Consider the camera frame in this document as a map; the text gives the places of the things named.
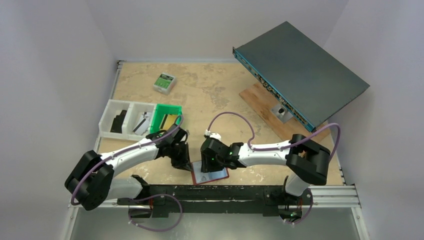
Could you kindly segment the grey card black stripe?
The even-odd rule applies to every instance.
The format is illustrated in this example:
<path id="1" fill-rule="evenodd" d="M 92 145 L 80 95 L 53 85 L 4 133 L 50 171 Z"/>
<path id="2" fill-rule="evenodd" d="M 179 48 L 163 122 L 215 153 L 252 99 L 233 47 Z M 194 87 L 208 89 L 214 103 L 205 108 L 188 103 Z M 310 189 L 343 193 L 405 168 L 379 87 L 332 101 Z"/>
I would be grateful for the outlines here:
<path id="1" fill-rule="evenodd" d="M 149 129 L 152 114 L 152 112 L 143 112 L 132 132 L 139 136 L 143 135 Z"/>

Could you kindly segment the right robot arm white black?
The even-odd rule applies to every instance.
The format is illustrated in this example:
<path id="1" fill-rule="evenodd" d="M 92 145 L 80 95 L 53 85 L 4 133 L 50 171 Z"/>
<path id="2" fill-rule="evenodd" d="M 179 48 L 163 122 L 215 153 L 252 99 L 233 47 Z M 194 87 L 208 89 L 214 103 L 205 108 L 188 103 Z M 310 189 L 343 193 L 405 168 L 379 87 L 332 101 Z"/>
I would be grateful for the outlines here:
<path id="1" fill-rule="evenodd" d="M 205 137 L 200 156 L 203 173 L 256 165 L 287 166 L 292 174 L 284 183 L 284 191 L 293 197 L 301 196 L 311 185 L 326 185 L 332 158 L 328 148 L 302 134 L 272 144 L 235 142 L 227 146 L 219 134 L 212 133 Z"/>

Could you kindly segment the grey card with triangle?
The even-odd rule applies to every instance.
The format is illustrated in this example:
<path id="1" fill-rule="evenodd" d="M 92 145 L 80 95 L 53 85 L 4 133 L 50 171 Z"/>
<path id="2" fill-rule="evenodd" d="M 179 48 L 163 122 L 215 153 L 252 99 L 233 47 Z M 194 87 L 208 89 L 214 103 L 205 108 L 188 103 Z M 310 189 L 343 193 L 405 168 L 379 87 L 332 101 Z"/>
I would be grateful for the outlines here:
<path id="1" fill-rule="evenodd" d="M 223 177 L 221 171 L 216 172 L 201 172 L 200 169 L 194 171 L 194 182 L 196 184 L 203 184 L 209 181 L 217 180 Z"/>

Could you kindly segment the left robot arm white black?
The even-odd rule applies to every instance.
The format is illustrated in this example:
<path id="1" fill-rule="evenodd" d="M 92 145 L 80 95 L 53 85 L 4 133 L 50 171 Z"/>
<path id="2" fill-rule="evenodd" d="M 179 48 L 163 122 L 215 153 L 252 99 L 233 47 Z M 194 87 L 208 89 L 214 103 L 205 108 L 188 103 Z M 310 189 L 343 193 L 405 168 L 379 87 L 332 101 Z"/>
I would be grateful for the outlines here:
<path id="1" fill-rule="evenodd" d="M 150 133 L 115 151 L 85 152 L 64 183 L 71 193 L 70 203 L 91 211 L 105 200 L 135 202 L 149 197 L 150 186 L 142 177 L 118 178 L 118 175 L 141 163 L 165 157 L 170 158 L 173 168 L 191 172 L 188 135 L 186 130 L 173 124 L 168 130 Z"/>

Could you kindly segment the red card holder wallet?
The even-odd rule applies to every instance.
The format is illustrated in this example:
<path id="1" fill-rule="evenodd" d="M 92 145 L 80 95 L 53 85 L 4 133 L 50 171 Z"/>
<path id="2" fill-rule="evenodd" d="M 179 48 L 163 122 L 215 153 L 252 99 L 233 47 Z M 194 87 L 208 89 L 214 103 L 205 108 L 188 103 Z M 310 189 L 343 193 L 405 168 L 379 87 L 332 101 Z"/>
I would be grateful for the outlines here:
<path id="1" fill-rule="evenodd" d="M 202 162 L 201 161 L 195 161 L 191 163 L 193 172 L 192 175 L 192 181 L 194 185 L 201 185 L 206 184 L 222 179 L 229 178 L 229 172 L 226 168 L 220 171 L 214 171 L 214 172 L 201 172 Z"/>

